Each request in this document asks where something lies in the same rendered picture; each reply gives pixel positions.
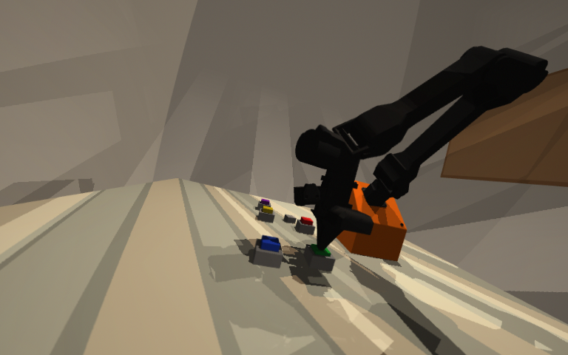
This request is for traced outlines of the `purple button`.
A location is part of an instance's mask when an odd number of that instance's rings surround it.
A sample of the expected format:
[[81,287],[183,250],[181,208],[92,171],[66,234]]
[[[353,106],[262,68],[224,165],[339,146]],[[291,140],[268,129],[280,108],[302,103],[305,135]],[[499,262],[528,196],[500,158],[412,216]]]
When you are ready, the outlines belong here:
[[271,207],[270,201],[266,199],[261,199],[261,201],[259,201],[258,203],[257,210],[262,209],[263,206]]

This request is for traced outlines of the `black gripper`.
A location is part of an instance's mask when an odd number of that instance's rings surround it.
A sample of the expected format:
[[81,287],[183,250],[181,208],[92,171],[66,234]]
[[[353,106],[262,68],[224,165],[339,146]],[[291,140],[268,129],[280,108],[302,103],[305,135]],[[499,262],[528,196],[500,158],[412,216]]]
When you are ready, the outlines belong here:
[[353,205],[349,204],[352,189],[358,189],[359,185],[354,183],[355,177],[326,171],[321,180],[324,180],[323,186],[329,181],[333,188],[330,209],[322,208],[322,204],[311,209],[317,219],[317,248],[325,250],[344,230],[370,235],[371,216],[352,209]]

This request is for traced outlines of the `yellow button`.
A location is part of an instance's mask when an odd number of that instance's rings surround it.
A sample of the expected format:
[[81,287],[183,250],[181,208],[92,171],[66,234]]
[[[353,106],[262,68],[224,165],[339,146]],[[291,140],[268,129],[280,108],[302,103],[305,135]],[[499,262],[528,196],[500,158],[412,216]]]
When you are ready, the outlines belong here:
[[263,208],[260,209],[260,211],[259,211],[258,220],[273,223],[274,222],[274,216],[275,216],[275,214],[274,214],[273,208],[263,206]]

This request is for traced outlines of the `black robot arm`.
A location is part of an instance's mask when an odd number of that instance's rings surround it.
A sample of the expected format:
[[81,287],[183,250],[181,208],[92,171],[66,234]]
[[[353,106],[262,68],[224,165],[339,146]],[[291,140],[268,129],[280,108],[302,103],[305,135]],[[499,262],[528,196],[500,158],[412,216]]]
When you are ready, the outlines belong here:
[[[356,177],[359,162],[385,155],[402,142],[408,129],[455,102],[403,152],[388,154],[377,163],[377,178],[362,193],[369,206],[387,207],[390,197],[408,193],[409,183],[431,155],[487,110],[510,104],[536,88],[548,75],[548,61],[508,47],[472,47],[437,75],[391,104],[375,106],[332,131],[323,125],[308,129],[295,149],[298,161]],[[357,145],[348,135],[355,140]],[[330,209],[331,182],[294,187],[296,206],[322,204]]]

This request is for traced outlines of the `red button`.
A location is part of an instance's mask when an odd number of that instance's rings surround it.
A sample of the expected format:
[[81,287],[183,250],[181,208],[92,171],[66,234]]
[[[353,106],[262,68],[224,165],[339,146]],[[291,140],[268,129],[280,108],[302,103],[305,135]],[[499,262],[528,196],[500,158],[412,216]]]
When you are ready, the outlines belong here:
[[301,217],[301,220],[297,219],[297,231],[307,234],[314,234],[316,226],[314,226],[313,223],[314,221],[311,218]]

